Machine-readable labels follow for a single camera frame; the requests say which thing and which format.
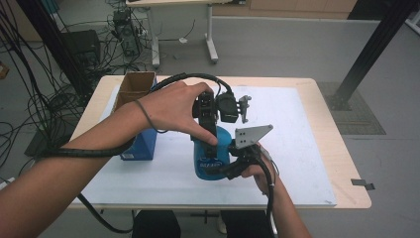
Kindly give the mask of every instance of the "white surface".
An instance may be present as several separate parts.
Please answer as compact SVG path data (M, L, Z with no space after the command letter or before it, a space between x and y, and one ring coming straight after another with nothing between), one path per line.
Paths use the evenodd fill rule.
M231 135L236 128L273 125L261 139L277 163L296 206L333 206L336 199L327 178L311 128L294 88L233 87L240 98L249 95L249 122L219 123ZM111 97L104 116L114 101ZM168 132L157 135L155 157L149 162L124 162L114 157L83 191L93 204L148 206L266 205L266 197L252 178L202 180L195 175L193 143L188 135Z

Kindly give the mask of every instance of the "blue container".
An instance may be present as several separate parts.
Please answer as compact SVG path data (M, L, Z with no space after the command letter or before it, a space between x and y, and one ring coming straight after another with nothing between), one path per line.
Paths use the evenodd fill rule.
M224 175L209 176L205 173L205 168L215 168L229 165L228 147L232 142L231 134L221 127L217 127L217 158L206 158L200 141L194 140L194 168L195 174L204 180L224 179Z
M158 132L148 129L136 136L133 145L120 155L123 161L151 161L154 158Z

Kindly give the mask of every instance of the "desk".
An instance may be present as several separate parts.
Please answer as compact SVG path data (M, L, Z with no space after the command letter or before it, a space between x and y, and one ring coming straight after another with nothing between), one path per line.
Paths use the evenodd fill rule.
M73 138L81 135L96 125L106 107L111 93L116 85L119 85L123 76L105 76L99 82L83 116L77 125ZM359 173L352 161L352 158L344 144L344 141L331 117L325 101L318 89L317 84L310 78L280 78L280 77L221 77L231 86L270 86L270 87L291 87L296 88L308 122L312 129L313 136L319 149L320 156L326 168L326 172L333 192L335 193L337 205L335 208L369 208L371 206L368 193L363 186L354 186L351 179L360 179ZM201 79L187 79L187 83L196 83ZM109 187L110 192L118 192ZM147 204L131 204L124 202L120 204L99 203L94 204L97 208L156 208ZM82 206L74 202L70 207ZM226 206L168 206L158 208L205 208L223 209ZM244 205L234 208L263 208L263 205Z
M231 0L140 0L136 2L127 1L127 6L131 8L144 8L148 16L149 31L152 38L152 64L155 68L160 65L159 52L158 52L158 37L155 34L154 29L154 16L152 13L152 7L155 6L170 6L170 5L182 5L182 4L207 4L207 33L205 34L207 48L210 53L210 59L213 62L218 61L216 48L214 47L212 38L212 15L214 3L227 3Z

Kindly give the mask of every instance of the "blue box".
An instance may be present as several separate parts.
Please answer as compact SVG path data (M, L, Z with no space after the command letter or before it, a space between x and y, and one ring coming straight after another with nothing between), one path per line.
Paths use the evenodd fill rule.
M146 96L157 83L156 74L150 71L127 72L115 101L115 110L125 103ZM158 132L148 129L136 136L133 145L120 155L123 161L151 161L154 158Z

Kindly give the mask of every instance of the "metal bracket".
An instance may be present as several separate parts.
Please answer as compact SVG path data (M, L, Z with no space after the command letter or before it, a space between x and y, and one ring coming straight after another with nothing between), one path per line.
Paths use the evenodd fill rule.
M248 104L248 101L252 98L250 96L243 96L238 100L239 103L239 110L242 115L242 123L247 123L247 109L250 107L250 104Z
M246 148L258 142L273 128L272 125L250 127L235 130L235 147L236 149Z

